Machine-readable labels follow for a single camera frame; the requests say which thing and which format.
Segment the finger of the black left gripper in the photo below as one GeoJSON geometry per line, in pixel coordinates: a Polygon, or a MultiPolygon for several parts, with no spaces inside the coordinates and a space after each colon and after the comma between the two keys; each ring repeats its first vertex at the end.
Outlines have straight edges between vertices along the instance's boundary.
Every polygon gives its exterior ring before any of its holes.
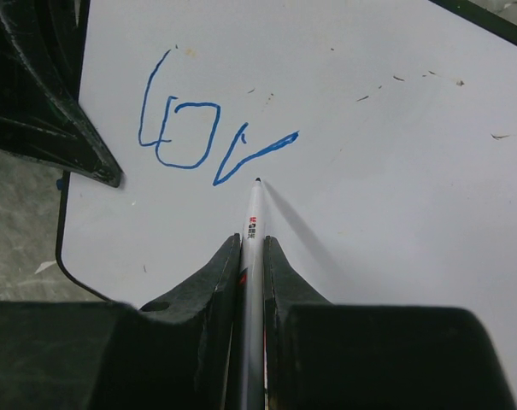
{"type": "Polygon", "coordinates": [[[87,1],[0,1],[0,151],[119,187],[79,105],[87,1]]]}

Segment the white whiteboard black frame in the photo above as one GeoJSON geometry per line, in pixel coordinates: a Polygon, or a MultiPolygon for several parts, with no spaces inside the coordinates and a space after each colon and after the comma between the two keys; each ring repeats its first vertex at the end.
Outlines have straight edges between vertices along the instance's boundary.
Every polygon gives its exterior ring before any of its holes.
{"type": "Polygon", "coordinates": [[[122,169],[68,183],[61,262],[141,306],[267,192],[341,302],[517,310],[517,26],[468,1],[93,1],[80,103],[122,169]]]}

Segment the white blue whiteboard marker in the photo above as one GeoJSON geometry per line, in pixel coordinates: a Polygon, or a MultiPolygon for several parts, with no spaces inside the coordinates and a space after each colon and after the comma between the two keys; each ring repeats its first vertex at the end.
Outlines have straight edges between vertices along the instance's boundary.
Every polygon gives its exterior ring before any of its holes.
{"type": "Polygon", "coordinates": [[[228,374],[228,409],[263,409],[264,302],[263,244],[265,238],[264,189],[259,178],[250,191],[244,219],[233,323],[232,363],[228,374]]]}

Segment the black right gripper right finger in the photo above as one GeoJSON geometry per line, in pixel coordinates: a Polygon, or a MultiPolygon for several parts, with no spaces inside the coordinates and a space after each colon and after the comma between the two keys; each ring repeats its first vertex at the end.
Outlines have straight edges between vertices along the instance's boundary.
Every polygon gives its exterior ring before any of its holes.
{"type": "Polygon", "coordinates": [[[490,337],[463,308],[340,305],[263,247],[272,409],[514,409],[490,337]]]}

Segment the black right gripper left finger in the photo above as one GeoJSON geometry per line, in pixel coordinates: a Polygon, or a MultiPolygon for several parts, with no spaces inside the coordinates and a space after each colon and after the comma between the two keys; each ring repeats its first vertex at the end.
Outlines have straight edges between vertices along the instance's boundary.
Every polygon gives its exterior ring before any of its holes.
{"type": "Polygon", "coordinates": [[[219,408],[239,262],[233,235],[141,308],[0,302],[0,409],[219,408]]]}

